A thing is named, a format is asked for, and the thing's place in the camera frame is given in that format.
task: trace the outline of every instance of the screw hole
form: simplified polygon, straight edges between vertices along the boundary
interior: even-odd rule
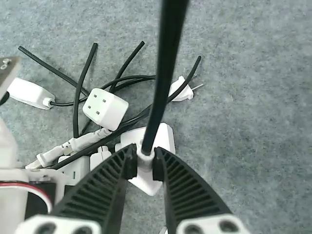
[[[4,64],[0,67],[1,70],[5,70],[8,67],[8,65]]]
[[[231,221],[224,220],[220,222],[220,229],[225,233],[236,233],[238,232],[238,227]]]
[[[89,227],[78,228],[74,234],[92,234],[92,230]]]
[[[45,223],[36,231],[36,234],[52,234],[56,228],[56,225],[54,223]]]
[[[184,234],[204,234],[204,233],[199,226],[189,225],[185,228]]]

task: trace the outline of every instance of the white cable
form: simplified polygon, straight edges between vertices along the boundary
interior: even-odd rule
[[[31,188],[31,185],[0,185],[0,189],[21,189],[21,190],[25,190],[29,193],[32,193],[32,194],[35,194],[37,195],[38,197],[40,197],[44,203],[46,204],[47,206],[47,211],[48,213],[50,213],[52,211],[52,203],[49,199],[49,197],[44,194],[43,192],[40,191],[40,189],[37,189],[37,188]]]

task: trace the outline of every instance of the white uk plug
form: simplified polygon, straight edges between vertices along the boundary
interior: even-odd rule
[[[41,86],[30,81],[15,78],[8,88],[10,97],[28,105],[49,110],[55,101],[55,96]]]
[[[171,96],[183,83],[185,79],[183,76],[180,76],[177,81],[173,82],[170,86],[169,94],[168,96]],[[194,97],[194,90],[203,86],[204,84],[200,84],[199,86],[196,86],[195,88],[191,88],[189,85],[186,85],[186,87],[182,90],[181,93],[179,93],[178,96],[176,96],[172,101],[184,101],[186,99],[191,100]]]
[[[129,103],[105,90],[95,88],[91,91],[82,111],[97,125],[115,131],[126,114]]]
[[[58,162],[69,158],[70,156],[61,156]],[[82,156],[66,166],[58,169],[58,171],[67,175],[66,185],[76,185],[90,172],[90,157]]]

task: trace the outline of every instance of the gray carpet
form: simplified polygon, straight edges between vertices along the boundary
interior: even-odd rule
[[[144,40],[124,75],[153,75],[159,7],[159,0],[2,0],[0,56],[22,56],[20,78],[70,101],[73,87],[17,47],[77,80],[98,42],[84,85],[91,89],[112,80]],[[193,100],[169,104],[163,120],[174,130],[177,155],[252,233],[312,232],[311,22],[308,0],[193,0],[188,11],[175,77],[202,55],[191,86],[205,86]],[[119,95],[134,116],[151,103],[153,82]],[[44,111],[9,100],[0,113],[25,164],[72,137],[72,108]],[[86,120],[81,113],[80,127]],[[162,199],[162,191],[148,197],[130,185],[121,233],[159,233]]]

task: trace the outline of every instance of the black cable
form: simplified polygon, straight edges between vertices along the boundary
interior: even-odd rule
[[[201,56],[197,57],[197,60],[193,66],[193,68],[191,69],[189,75],[187,76],[187,78],[185,79],[185,81],[182,83],[182,85],[173,93],[171,94],[168,99],[167,99],[167,103],[171,102],[173,99],[175,99],[181,92],[182,90],[189,84],[189,82],[191,81],[191,79],[193,78],[195,71],[199,65],[201,61]],[[145,118],[148,116],[149,114],[149,110],[151,108],[152,105],[149,105],[148,107],[146,107],[140,114],[138,114],[136,117],[123,121],[120,124],[120,127],[124,127],[124,126],[128,126],[129,124],[132,123],[137,123],[138,121],[140,121],[141,119]]]
[[[117,92],[123,88],[126,88],[126,87],[129,87],[133,84],[137,84],[137,83],[140,83],[140,82],[143,82],[143,81],[148,81],[148,80],[152,80],[152,79],[155,79],[155,78],[144,78],[144,79],[137,79],[137,80],[131,80],[131,81],[127,81],[127,82],[124,82],[123,84],[120,84],[118,85],[115,89],[114,89],[114,92]]]
[[[191,72],[189,73],[189,75],[187,76],[187,78],[185,79],[185,81],[183,82],[183,84],[172,94],[168,97],[167,102],[170,102],[170,100],[173,100],[174,98],[176,98],[179,93],[181,93],[181,91],[186,87],[186,85],[188,85],[188,83],[191,81],[192,77],[194,76],[194,73],[199,65],[199,62],[201,60],[201,56],[199,56],[196,60],[196,63],[194,64]],[[147,108],[145,108],[141,113],[145,112],[150,106],[148,106]],[[69,158],[63,160],[62,162],[59,162],[58,164],[55,164],[54,166],[50,167],[51,169],[59,169],[61,167],[66,166],[67,164],[75,161],[76,159],[85,156],[91,152],[95,152],[97,150],[98,147],[102,146],[102,145],[106,145],[108,142],[110,142],[111,140],[115,139],[116,137],[118,137],[119,135],[123,134],[124,132],[128,131],[132,126],[134,126],[138,121],[140,121],[142,118],[144,117],[140,117],[136,120],[132,120],[132,122],[129,122],[128,124],[124,124],[123,126],[119,126],[118,129],[114,132],[112,132],[110,135],[108,135],[106,138],[98,141],[97,143],[77,152],[76,154],[70,156]]]
[[[121,67],[119,72],[117,73],[115,79],[121,78],[123,72],[126,70],[128,65],[134,59],[134,57],[137,55],[137,53],[140,51],[140,49],[144,46],[144,44],[145,44],[144,41],[141,41],[141,43],[136,47],[136,49],[130,54],[130,56],[127,58],[127,60],[125,61],[125,63],[123,64],[123,66]],[[109,92],[111,92],[111,93],[114,92],[115,87],[116,87],[116,83],[111,86],[111,88],[109,89]]]
[[[42,61],[41,59],[39,59],[37,56],[33,55],[32,53],[30,53],[28,50],[26,50],[24,47],[19,46],[19,50],[22,51],[25,55],[27,55],[29,58],[31,58],[32,60],[34,60],[35,62],[39,63],[42,67],[48,69],[50,72],[54,73],[55,75],[61,77],[63,80],[65,80],[66,82],[70,83],[71,85],[73,85],[74,87],[77,87],[77,82],[74,81],[73,79],[71,79],[70,77],[68,77],[67,75],[65,75],[64,73],[60,72],[59,70],[55,69],[54,67],[52,67],[51,65],[49,65],[48,63]],[[86,90],[85,88],[82,88],[81,92],[85,95],[88,96],[89,95],[89,91]]]
[[[166,108],[188,3],[189,0],[162,1],[154,102],[141,149],[145,155],[152,151]]]
[[[98,48],[98,44],[97,43],[93,43],[90,54],[88,56],[88,59],[82,69],[81,75],[79,77],[78,80],[78,84],[76,87],[76,92],[75,92],[75,98],[74,98],[74,107],[73,107],[73,135],[74,138],[78,138],[79,137],[79,126],[78,126],[78,107],[79,107],[79,96],[81,93],[81,89],[82,89],[82,84],[84,82],[84,79],[87,75],[87,72],[89,70],[89,67],[91,65],[92,59],[94,57],[94,54],[96,53]]]
[[[9,97],[10,97],[10,94],[8,91],[6,91],[0,100],[0,106],[3,105],[4,103],[6,103],[6,101],[9,99]]]
[[[128,77],[121,77],[118,80],[112,80],[106,84],[104,84],[102,87],[100,87],[101,89],[106,89],[108,87],[110,87],[112,84],[124,81],[124,80],[129,80],[129,79],[138,79],[138,78],[146,78],[146,79],[150,79],[150,78],[155,78],[155,76],[128,76]],[[87,100],[87,97],[83,97],[82,99],[79,100],[79,103],[82,103],[84,101]],[[74,102],[67,102],[67,103],[55,103],[55,102],[51,102],[51,105],[55,105],[55,106],[72,106],[74,104]]]

